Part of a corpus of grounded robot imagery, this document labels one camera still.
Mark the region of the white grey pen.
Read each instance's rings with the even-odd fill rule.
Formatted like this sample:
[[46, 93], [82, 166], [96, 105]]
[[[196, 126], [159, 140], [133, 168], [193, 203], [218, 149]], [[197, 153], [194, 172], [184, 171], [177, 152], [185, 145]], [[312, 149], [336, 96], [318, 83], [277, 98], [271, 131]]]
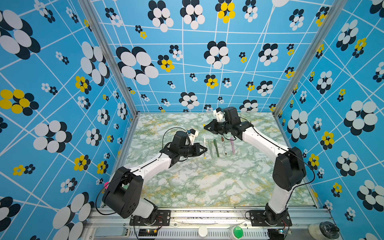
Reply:
[[224, 154], [226, 156], [228, 154], [228, 152], [227, 152], [226, 145], [225, 145], [225, 138], [223, 136], [221, 137], [221, 141], [222, 141], [222, 145], [223, 145], [223, 149], [224, 149]]

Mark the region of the white marker pen yellow end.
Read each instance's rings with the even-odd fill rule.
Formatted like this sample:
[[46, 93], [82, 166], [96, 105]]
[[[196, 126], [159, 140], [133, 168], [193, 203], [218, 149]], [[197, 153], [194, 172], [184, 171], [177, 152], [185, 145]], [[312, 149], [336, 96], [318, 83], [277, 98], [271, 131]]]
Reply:
[[204, 147], [206, 148], [206, 136], [204, 136]]

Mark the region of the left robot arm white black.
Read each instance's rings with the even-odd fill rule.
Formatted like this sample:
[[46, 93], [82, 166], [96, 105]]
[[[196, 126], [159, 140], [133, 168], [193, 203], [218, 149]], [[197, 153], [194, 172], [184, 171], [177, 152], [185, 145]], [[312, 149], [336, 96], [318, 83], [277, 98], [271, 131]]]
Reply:
[[194, 129], [177, 131], [173, 140], [152, 159], [131, 169], [127, 165], [118, 168], [103, 194], [102, 202], [123, 219], [138, 216], [153, 223], [158, 215], [158, 207], [141, 198], [143, 185], [176, 163], [207, 152], [205, 146], [195, 142], [198, 134]]

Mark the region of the pink pen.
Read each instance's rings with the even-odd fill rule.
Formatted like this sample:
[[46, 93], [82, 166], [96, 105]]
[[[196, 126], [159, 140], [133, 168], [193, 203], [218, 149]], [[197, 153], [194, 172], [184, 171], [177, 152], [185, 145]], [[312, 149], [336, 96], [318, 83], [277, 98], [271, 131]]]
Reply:
[[230, 138], [230, 141], [231, 141], [232, 153], [234, 155], [236, 153], [235, 143], [234, 143], [235, 140], [233, 138]]

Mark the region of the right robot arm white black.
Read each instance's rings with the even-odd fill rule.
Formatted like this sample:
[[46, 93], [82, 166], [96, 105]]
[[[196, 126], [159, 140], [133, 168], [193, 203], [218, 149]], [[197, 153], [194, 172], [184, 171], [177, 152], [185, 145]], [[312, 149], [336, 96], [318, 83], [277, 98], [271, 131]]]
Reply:
[[293, 191], [301, 186], [307, 176], [302, 152], [297, 148], [281, 145], [261, 133], [249, 121], [239, 117], [234, 107], [217, 108], [215, 118], [204, 129], [216, 134], [231, 134], [264, 153], [274, 164], [273, 180], [275, 183], [271, 199], [265, 206], [264, 219], [270, 226], [276, 226], [288, 217], [288, 203]]

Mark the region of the dark green pen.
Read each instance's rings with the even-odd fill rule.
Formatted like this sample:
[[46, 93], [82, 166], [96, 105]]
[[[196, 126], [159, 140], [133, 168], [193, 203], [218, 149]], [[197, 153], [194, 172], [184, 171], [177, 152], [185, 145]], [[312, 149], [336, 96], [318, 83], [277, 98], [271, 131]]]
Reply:
[[219, 157], [220, 157], [220, 154], [219, 154], [219, 149], [218, 149], [218, 143], [217, 143], [217, 140], [214, 139], [213, 142], [214, 142], [214, 146], [215, 146], [215, 150], [216, 150], [216, 155], [217, 155], [217, 157], [219, 158]]

